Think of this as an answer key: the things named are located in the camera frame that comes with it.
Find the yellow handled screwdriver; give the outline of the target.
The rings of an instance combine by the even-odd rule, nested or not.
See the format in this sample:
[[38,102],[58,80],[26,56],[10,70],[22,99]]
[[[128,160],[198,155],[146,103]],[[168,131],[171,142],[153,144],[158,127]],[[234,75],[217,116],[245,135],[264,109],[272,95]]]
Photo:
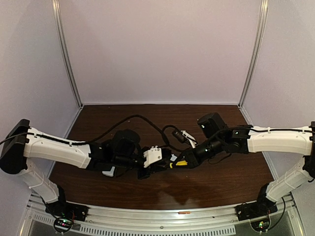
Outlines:
[[188,163],[187,161],[183,160],[183,161],[178,161],[178,162],[171,162],[169,164],[169,167],[171,169],[174,169],[174,168],[186,168],[188,166]]

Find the white battery cover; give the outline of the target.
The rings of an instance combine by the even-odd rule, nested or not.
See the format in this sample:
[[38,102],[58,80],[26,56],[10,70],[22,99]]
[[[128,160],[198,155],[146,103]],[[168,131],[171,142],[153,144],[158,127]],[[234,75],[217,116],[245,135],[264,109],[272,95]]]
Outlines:
[[170,160],[171,160],[171,161],[175,161],[176,159],[177,159],[177,156],[175,156],[174,154],[172,154]]

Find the white remote control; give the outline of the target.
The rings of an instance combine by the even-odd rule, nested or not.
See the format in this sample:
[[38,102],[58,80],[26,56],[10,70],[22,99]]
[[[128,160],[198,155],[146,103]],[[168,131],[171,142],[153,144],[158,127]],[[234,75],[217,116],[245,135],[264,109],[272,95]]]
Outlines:
[[106,177],[114,177],[115,176],[115,168],[116,167],[112,166],[109,171],[102,171],[102,174]]

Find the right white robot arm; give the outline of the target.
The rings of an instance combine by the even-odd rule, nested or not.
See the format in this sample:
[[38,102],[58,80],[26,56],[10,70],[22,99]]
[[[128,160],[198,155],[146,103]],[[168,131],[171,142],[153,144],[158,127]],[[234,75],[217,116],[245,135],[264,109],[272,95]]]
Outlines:
[[264,185],[256,202],[273,206],[284,195],[315,178],[315,124],[300,128],[263,128],[252,125],[228,127],[218,113],[210,113],[197,122],[206,141],[188,148],[177,157],[171,168],[195,168],[216,154],[287,152],[302,158],[278,179]]

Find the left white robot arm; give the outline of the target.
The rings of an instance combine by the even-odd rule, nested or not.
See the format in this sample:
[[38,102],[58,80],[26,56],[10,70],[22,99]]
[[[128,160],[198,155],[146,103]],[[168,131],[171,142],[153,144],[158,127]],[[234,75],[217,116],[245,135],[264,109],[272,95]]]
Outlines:
[[118,169],[136,169],[139,179],[172,166],[171,150],[159,146],[142,149],[139,135],[129,129],[117,131],[103,143],[77,142],[45,134],[29,123],[27,119],[20,120],[1,142],[0,168],[20,175],[49,206],[66,205],[64,190],[35,166],[33,158],[105,172],[109,177],[115,176]]

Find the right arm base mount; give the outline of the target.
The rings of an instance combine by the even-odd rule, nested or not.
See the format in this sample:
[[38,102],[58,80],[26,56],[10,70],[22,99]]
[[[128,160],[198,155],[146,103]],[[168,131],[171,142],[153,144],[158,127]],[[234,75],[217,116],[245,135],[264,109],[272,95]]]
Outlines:
[[251,228],[258,233],[264,233],[271,227],[270,214],[278,211],[278,208],[259,204],[257,202],[242,203],[235,207],[238,221],[250,221]]

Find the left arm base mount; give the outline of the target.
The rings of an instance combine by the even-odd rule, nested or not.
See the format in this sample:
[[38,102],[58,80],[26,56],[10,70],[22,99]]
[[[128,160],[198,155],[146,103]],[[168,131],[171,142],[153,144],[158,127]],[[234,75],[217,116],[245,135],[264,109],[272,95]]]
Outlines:
[[45,211],[53,216],[53,228],[57,233],[64,235],[69,232],[75,224],[75,221],[84,222],[87,217],[89,208],[85,205],[73,204],[66,202],[46,203]]

